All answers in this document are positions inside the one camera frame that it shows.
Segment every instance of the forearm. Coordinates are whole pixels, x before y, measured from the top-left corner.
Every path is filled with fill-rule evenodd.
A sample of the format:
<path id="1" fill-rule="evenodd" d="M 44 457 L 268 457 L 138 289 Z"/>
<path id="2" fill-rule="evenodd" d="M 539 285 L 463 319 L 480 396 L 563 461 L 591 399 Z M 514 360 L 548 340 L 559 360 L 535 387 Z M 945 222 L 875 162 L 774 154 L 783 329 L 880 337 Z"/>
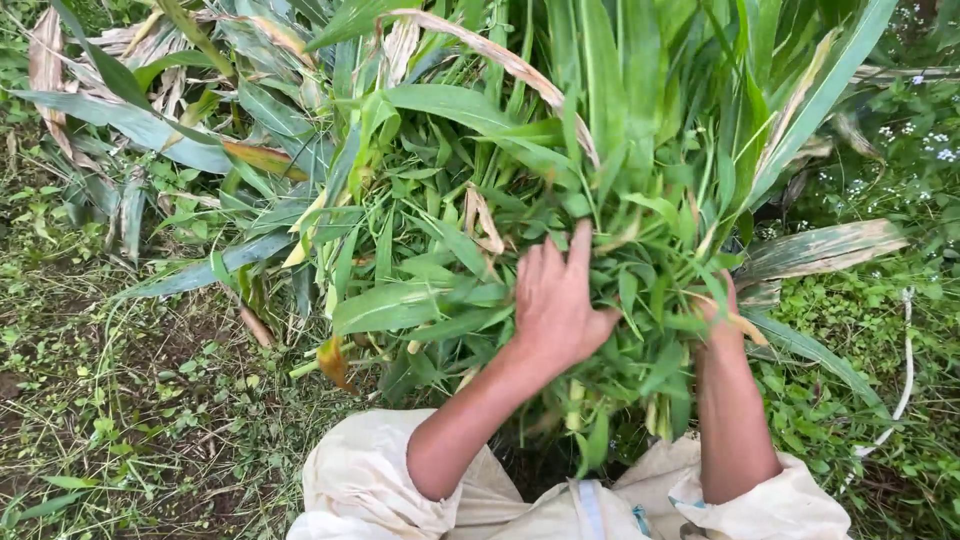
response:
<path id="1" fill-rule="evenodd" d="M 483 445 L 507 418 L 557 373 L 535 369 L 535 352 L 508 343 L 473 381 L 420 424 L 407 445 L 407 470 L 420 494 L 453 494 Z"/>
<path id="2" fill-rule="evenodd" d="M 731 501 L 782 471 L 742 343 L 701 355 L 697 410 L 705 503 Z"/>

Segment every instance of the hand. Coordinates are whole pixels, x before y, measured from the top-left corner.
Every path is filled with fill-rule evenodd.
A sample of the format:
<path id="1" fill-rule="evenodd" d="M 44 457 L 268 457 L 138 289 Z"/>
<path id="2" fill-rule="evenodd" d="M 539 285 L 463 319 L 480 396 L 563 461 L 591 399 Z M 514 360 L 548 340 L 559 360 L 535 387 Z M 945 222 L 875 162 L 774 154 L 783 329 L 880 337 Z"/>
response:
<path id="1" fill-rule="evenodd" d="M 517 267 L 514 341 L 560 372 L 592 355 L 620 319 L 618 309 L 598 311 L 590 306 L 592 237 L 590 221 L 582 219 L 566 262 L 547 236 L 541 245 L 530 248 Z"/>
<path id="2" fill-rule="evenodd" d="M 715 302 L 707 302 L 704 299 L 698 299 L 696 306 L 703 313 L 704 320 L 710 325 L 709 334 L 704 341 L 707 351 L 715 350 L 743 350 L 743 330 L 735 325 L 728 314 L 739 315 L 740 311 L 736 307 L 736 286 L 733 284 L 733 278 L 730 272 L 722 270 L 720 277 L 727 285 L 727 304 L 719 306 Z"/>

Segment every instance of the white rope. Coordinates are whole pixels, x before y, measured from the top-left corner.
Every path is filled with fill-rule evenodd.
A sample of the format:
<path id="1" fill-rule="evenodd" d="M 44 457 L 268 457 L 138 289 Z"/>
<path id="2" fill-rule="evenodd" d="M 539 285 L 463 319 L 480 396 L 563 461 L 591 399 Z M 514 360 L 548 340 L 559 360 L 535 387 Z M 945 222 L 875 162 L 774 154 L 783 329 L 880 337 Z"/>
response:
<path id="1" fill-rule="evenodd" d="M 906 405 L 910 402 L 910 393 L 913 391 L 913 341 L 910 339 L 910 327 L 911 321 L 913 320 L 913 292 L 913 287 L 903 289 L 903 318 L 906 322 L 906 338 L 903 340 L 903 349 L 906 359 L 906 381 L 903 384 L 903 393 L 900 394 L 900 402 L 897 404 L 896 410 L 894 410 L 894 421 L 899 420 L 900 417 L 903 416 Z M 887 438 L 889 438 L 893 432 L 893 427 L 888 428 L 887 431 L 884 431 L 880 437 L 874 441 L 873 446 L 854 446 L 853 454 L 856 455 L 858 459 L 863 460 L 870 452 L 873 452 L 886 442 Z M 851 471 L 844 480 L 843 486 L 840 487 L 840 493 L 847 491 L 847 486 L 853 481 L 853 476 L 853 471 Z"/>

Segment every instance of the left hand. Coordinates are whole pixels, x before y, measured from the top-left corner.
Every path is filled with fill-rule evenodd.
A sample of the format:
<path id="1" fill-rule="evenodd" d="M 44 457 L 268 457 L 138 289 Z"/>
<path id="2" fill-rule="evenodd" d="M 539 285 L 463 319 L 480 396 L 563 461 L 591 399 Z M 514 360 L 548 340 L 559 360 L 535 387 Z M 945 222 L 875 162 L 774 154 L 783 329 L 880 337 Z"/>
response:
<path id="1" fill-rule="evenodd" d="M 516 275 L 516 334 L 513 341 L 561 373 L 587 359 L 610 337 L 618 309 L 590 305 L 589 219 L 577 223 L 564 254 L 547 236 L 521 259 Z"/>

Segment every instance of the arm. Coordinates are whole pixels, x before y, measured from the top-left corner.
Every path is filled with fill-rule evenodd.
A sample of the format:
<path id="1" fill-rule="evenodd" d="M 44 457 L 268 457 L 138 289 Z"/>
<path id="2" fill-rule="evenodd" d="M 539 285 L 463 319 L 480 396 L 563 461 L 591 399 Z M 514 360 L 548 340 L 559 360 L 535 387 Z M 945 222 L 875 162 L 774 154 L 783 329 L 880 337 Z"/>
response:
<path id="1" fill-rule="evenodd" d="M 526 400 L 610 336 L 616 310 L 590 306 L 591 225 L 577 224 L 567 261 L 547 238 L 523 256 L 516 276 L 516 334 L 470 384 L 420 424 L 407 470 L 431 501 L 449 497 L 493 433 Z"/>
<path id="2" fill-rule="evenodd" d="M 733 281 L 727 272 L 724 277 L 727 309 L 737 313 Z M 715 308 L 701 304 L 701 309 L 709 319 L 716 318 Z M 714 324 L 697 358 L 697 412 L 705 503 L 732 501 L 782 472 L 763 398 L 747 364 L 743 334 L 729 321 Z"/>

